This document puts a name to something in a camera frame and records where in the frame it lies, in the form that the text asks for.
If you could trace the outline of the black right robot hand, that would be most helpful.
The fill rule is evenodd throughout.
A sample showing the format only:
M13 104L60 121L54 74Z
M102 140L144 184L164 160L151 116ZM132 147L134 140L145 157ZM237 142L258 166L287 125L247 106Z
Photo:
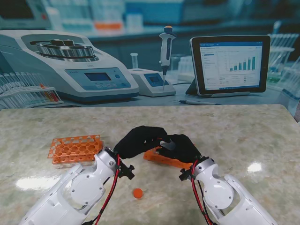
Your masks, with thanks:
M193 163L202 157L199 150L186 135L169 135L168 138L173 144L164 144L158 149L159 155L176 159L183 163Z

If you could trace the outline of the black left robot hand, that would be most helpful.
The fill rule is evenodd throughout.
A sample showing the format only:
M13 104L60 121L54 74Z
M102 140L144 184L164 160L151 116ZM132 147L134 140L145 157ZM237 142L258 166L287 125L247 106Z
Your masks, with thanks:
M169 142L167 132L162 127L139 126L133 128L114 147L120 158L135 156L160 145L161 141Z

